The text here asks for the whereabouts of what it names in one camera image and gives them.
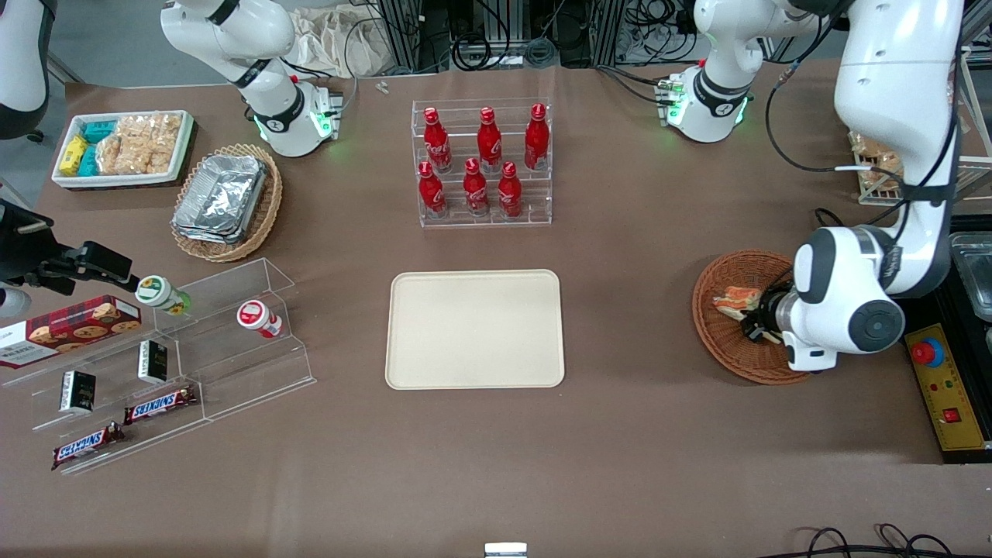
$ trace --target aluminum foil container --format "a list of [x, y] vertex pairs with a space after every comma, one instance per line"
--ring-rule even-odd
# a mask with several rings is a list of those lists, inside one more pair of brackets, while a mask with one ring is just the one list
[[265, 163], [254, 157], [208, 157], [176, 208], [173, 228], [187, 238], [240, 242], [247, 234], [265, 175]]

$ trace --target acrylic display shelf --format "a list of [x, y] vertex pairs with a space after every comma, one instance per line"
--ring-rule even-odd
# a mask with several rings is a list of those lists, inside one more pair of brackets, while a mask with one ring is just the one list
[[[193, 387], [196, 404], [122, 426], [124, 440], [69, 461], [59, 471], [70, 475], [115, 462], [313, 383], [307, 348], [293, 335], [283, 298], [293, 286], [293, 281], [268, 259], [246, 263], [180, 287], [192, 299], [185, 315], [173, 317], [142, 307], [145, 329], [124, 342], [94, 344], [94, 350], [86, 354], [56, 356], [44, 369], [4, 385], [30, 393], [33, 429], [52, 434], [53, 448], [97, 432], [110, 421], [123, 425], [125, 407], [186, 385]], [[267, 340], [238, 325], [236, 311], [249, 299], [261, 300], [283, 318], [283, 332], [277, 338]], [[139, 343], [143, 340], [168, 349], [166, 383], [154, 385], [138, 379]], [[91, 413], [59, 412], [62, 373], [67, 370], [96, 376]], [[39, 456], [39, 463], [51, 464], [51, 457]]]
[[[548, 145], [548, 169], [542, 172], [531, 171], [524, 166], [524, 135], [531, 121], [531, 106], [543, 103], [548, 107], [546, 121], [552, 132]], [[447, 217], [441, 219], [429, 218], [424, 202], [420, 198], [417, 184], [420, 177], [417, 165], [428, 159], [427, 147], [424, 144], [424, 109], [437, 109], [440, 122], [447, 130], [448, 141], [451, 143], [451, 171], [438, 174], [443, 184], [444, 198], [447, 201]], [[500, 212], [499, 174], [486, 175], [486, 192], [489, 198], [489, 214], [483, 217], [472, 216], [468, 212], [465, 190], [462, 179], [465, 173], [465, 160], [479, 156], [476, 134], [479, 131], [479, 109], [491, 106], [496, 112], [496, 125], [502, 133], [503, 161], [513, 161], [517, 165], [517, 176], [523, 187], [523, 211], [520, 216], [509, 218]], [[554, 166], [553, 147], [555, 131], [552, 124], [552, 106], [546, 97], [525, 97], [508, 99], [464, 99], [464, 100], [435, 100], [414, 102], [411, 119], [411, 135], [414, 146], [414, 196], [417, 197], [417, 209], [423, 228], [439, 228], [451, 226], [521, 226], [541, 225], [552, 222], [552, 170]]]

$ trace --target brown table surface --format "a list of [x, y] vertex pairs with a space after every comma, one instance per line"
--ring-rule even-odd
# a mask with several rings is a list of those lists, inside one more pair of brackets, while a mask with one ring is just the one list
[[[789, 387], [748, 384], [703, 349], [696, 276], [740, 248], [792, 254], [811, 210], [857, 222], [846, 173], [789, 167], [762, 99], [699, 145], [592, 70], [363, 81], [341, 139], [277, 158], [286, 193], [255, 254], [298, 284], [311, 387], [79, 477], [48, 467], [20, 393], [0, 391], [0, 552], [18, 556], [478, 556], [522, 540], [542, 556], [755, 556], [834, 525], [929, 532], [992, 554], [992, 470], [939, 466], [905, 351], [844, 355]], [[654, 75], [667, 71], [654, 69]], [[832, 110], [836, 62], [778, 95], [777, 137], [811, 165], [849, 160]], [[338, 82], [350, 90], [350, 85]], [[422, 231], [411, 172], [416, 100], [549, 95], [555, 223]], [[69, 89], [69, 114], [182, 108], [195, 160], [260, 143], [230, 86]], [[70, 193], [46, 184], [58, 238], [96, 239], [174, 283], [225, 268], [170, 236], [175, 189]], [[561, 280], [566, 373], [554, 389], [394, 391], [383, 378], [389, 287], [404, 271], [548, 268]], [[77, 299], [109, 292], [80, 284]], [[44, 311], [65, 299], [35, 291]], [[496, 350], [495, 342], [481, 345]]]

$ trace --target brown wicker basket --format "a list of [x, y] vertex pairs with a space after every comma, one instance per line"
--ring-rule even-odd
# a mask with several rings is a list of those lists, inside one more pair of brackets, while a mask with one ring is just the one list
[[731, 372], [767, 385], [797, 383], [809, 378], [789, 369], [784, 345], [768, 341], [752, 343], [740, 324], [713, 306], [727, 287], [764, 289], [792, 266], [786, 256], [763, 250], [740, 250], [724, 254], [706, 266], [692, 291], [692, 320], [709, 352]]
[[[237, 145], [221, 147], [214, 151], [212, 155], [249, 155], [260, 161], [264, 161], [269, 171], [266, 174], [265, 183], [262, 185], [264, 190], [258, 199], [258, 204], [255, 206], [255, 214], [252, 216], [251, 224], [248, 227], [248, 235], [241, 242], [237, 244], [204, 242], [203, 240], [186, 238], [173, 230], [173, 237], [183, 252], [207, 261], [226, 263], [247, 256], [257, 250], [262, 245], [262, 242], [265, 241], [266, 236], [269, 235], [269, 231], [272, 230], [272, 225], [276, 222], [279, 203], [283, 200], [283, 179], [279, 175], [279, 169], [276, 167], [276, 162], [272, 160], [272, 156], [266, 153], [265, 150], [254, 145], [239, 143]], [[199, 163], [196, 163], [196, 166], [186, 176], [183, 189], [180, 190], [179, 198], [176, 200], [176, 208], [183, 202], [183, 196], [186, 195], [186, 191], [189, 189], [189, 183], [192, 182], [192, 177], [199, 170], [203, 161], [206, 161], [206, 157], [201, 159]]]

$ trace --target yellow snack box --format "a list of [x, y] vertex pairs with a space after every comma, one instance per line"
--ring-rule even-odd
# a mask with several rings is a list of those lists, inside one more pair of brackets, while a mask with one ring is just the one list
[[65, 146], [65, 154], [59, 160], [59, 172], [67, 177], [74, 177], [79, 172], [79, 162], [82, 161], [87, 145], [86, 140], [78, 134], [69, 140]]

